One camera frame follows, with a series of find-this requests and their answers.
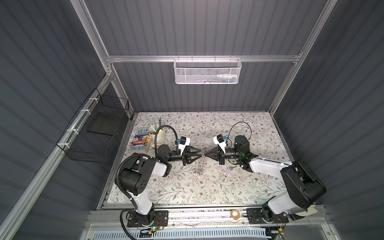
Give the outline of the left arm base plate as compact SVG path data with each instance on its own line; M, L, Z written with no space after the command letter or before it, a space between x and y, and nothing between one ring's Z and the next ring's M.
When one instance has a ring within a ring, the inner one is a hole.
M168 211L150 211L148 215L141 215L136 211L130 211L126 217L127 227L166 227L169 220Z

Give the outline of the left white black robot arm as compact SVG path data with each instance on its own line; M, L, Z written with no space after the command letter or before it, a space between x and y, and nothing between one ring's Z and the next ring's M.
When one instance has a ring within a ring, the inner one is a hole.
M167 177L172 169L171 161L181 160L185 166L201 157L201 150L191 146L172 151L169 146L160 145L156 148L155 157L132 154L123 160L118 167L115 184L134 205L138 221L148 225L155 217L154 204L146 191L150 177Z

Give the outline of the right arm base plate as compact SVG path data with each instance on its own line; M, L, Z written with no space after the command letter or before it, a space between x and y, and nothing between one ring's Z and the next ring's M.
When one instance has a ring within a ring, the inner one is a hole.
M246 213L242 214L247 218L250 224L287 224L289 218L286 213L276 215L264 208L248 208Z

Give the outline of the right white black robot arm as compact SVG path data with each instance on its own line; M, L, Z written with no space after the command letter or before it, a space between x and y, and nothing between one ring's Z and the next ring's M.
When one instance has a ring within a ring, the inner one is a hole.
M307 210L327 192L327 188L305 162L277 162L251 153L250 142L245 136L236 136L232 148L227 147L228 138L213 137L215 148L205 153L220 165L226 160L235 160L239 167L250 173L260 173L284 182L286 190L263 204L258 217L265 223L275 223L282 214L296 208Z

